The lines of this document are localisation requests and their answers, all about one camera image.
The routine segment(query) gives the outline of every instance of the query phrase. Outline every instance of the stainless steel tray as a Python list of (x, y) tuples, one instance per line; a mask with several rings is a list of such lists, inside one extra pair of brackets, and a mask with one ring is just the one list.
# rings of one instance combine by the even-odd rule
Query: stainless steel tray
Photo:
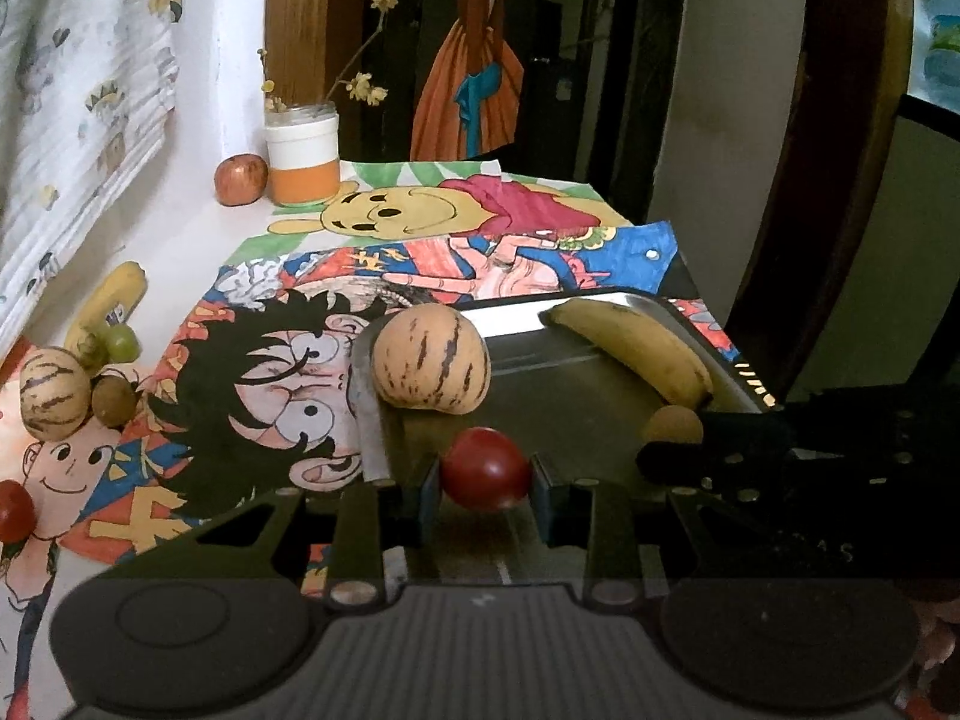
[[(562, 327), (544, 327), (539, 314), (579, 296), (626, 305), (655, 317), (697, 352), (712, 375), (714, 399), (707, 407), (759, 412), (764, 407), (742, 377), (661, 298), (627, 290), (537, 295), (478, 301), (461, 310), (486, 338), (493, 365), (490, 392), (468, 415), (396, 409), (373, 389), (371, 350), (390, 317), (378, 319), (357, 338), (349, 396), (360, 432), (363, 474), (404, 478), (411, 461), (442, 455), (453, 437), (473, 425), (503, 432), (528, 456), (549, 456), (560, 476), (602, 478), (624, 485), (640, 499), (662, 499), (661, 488), (637, 471), (643, 428), (664, 405), (659, 394), (588, 341)], [(443, 500), (430, 560), (440, 579), (456, 581), (570, 581), (582, 575), (582, 551), (548, 550), (536, 536), (527, 504), (503, 514), (467, 512)]]

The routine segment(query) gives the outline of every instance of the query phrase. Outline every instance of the anime drawing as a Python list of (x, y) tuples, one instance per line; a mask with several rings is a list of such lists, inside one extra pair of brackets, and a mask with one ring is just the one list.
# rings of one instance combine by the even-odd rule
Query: anime drawing
[[(144, 418), (128, 425), (62, 543), (116, 562), (267, 490), (292, 483), (338, 495), (362, 473), (349, 351), (388, 312), (600, 287), (660, 293), (678, 269), (668, 223), (439, 236), (224, 266), (168, 346)], [(702, 304), (675, 306), (736, 358)], [(171, 504), (138, 506), (161, 494)], [(311, 570), (316, 591), (323, 562)]]
[(435, 187), (357, 191), (344, 181), (319, 215), (282, 218), (267, 230), (304, 234), (329, 230), (381, 241), (437, 235), (531, 234), (630, 223), (606, 203), (566, 196), (545, 186), (501, 181), (499, 176), (448, 178)]
[(186, 501), (179, 514), (212, 517), (291, 483), (334, 493), (359, 478), (350, 348), (373, 319), (429, 295), (410, 300), (383, 285), (348, 298), (331, 286), (344, 285), (312, 282), (259, 310), (235, 307), (232, 319), (205, 324), (205, 338), (179, 342), (174, 396), (150, 398), (163, 435), (189, 458), (161, 480)]
[(36, 442), (23, 455), (23, 485), (37, 509), (25, 541), (4, 544), (6, 608), (0, 613), (0, 698), (4, 712), (26, 707), (30, 658), (56, 573), (58, 539), (73, 527), (113, 458), (120, 432), (90, 418), (63, 442)]

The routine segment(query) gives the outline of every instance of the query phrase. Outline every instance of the glass jar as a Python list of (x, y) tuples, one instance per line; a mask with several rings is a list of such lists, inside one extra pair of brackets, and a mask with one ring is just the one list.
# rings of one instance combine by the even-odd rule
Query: glass jar
[(299, 205), (333, 197), (340, 187), (340, 117), (333, 103), (267, 111), (270, 197)]

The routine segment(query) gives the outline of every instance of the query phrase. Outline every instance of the winnie the pooh drawing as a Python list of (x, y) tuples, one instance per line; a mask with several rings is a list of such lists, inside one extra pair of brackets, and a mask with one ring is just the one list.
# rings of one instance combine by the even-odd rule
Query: winnie the pooh drawing
[(306, 234), (329, 230), (381, 241), (435, 235), (523, 235), (539, 230), (625, 226), (630, 221), (598, 200), (499, 176), (450, 178), (435, 187), (387, 187), (358, 191), (344, 181), (319, 213), (284, 218), (268, 230)]

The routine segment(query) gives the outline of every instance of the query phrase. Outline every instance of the cartoon boy face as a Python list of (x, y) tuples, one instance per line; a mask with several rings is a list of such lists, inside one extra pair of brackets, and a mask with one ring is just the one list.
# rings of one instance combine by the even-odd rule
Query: cartoon boy face
[(304, 454), (333, 439), (333, 457), (294, 463), (290, 479), (306, 490), (337, 490), (360, 472), (356, 422), (347, 408), (349, 355), (354, 338), (368, 322), (350, 314), (330, 314), (323, 332), (267, 333), (251, 352), (251, 367), (236, 384), (237, 394), (256, 422), (229, 418), (242, 437), (270, 449), (300, 446)]
[(113, 458), (120, 431), (97, 419), (62, 442), (37, 442), (23, 455), (24, 487), (34, 500), (34, 536), (49, 541), (73, 527)]
[(344, 235), (399, 241), (474, 229), (492, 215), (465, 191), (390, 187), (337, 196), (320, 213), (320, 222)]

